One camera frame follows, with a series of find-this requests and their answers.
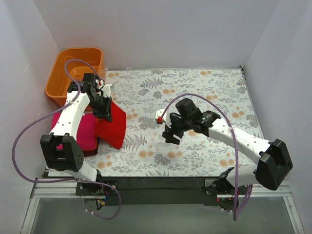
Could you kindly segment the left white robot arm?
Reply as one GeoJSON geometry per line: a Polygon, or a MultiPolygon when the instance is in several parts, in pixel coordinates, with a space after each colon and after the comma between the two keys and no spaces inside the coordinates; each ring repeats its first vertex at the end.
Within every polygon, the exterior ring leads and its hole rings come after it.
{"type": "Polygon", "coordinates": [[[77,143],[77,133],[85,109],[92,108],[98,119],[112,122],[112,98],[99,89],[100,79],[85,73],[83,80],[71,82],[66,103],[59,119],[49,135],[40,139],[47,167],[65,172],[74,178],[87,181],[87,189],[93,195],[103,191],[104,184],[97,179],[98,171],[84,161],[83,150],[77,143]]]}

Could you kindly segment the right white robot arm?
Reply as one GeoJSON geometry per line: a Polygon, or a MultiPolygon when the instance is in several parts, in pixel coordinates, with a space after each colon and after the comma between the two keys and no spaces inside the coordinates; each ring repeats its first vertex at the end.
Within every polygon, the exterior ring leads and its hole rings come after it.
{"type": "Polygon", "coordinates": [[[179,145],[184,132],[193,130],[209,138],[221,141],[247,156],[253,165],[234,167],[222,172],[219,179],[206,187],[212,194],[231,194],[238,187],[259,184],[269,190],[277,190],[293,168],[286,144],[276,139],[268,141],[231,128],[226,120],[212,112],[202,112],[189,98],[179,101],[178,113],[168,114],[164,109],[156,112],[156,121],[165,123],[162,136],[167,143],[179,145]]]}

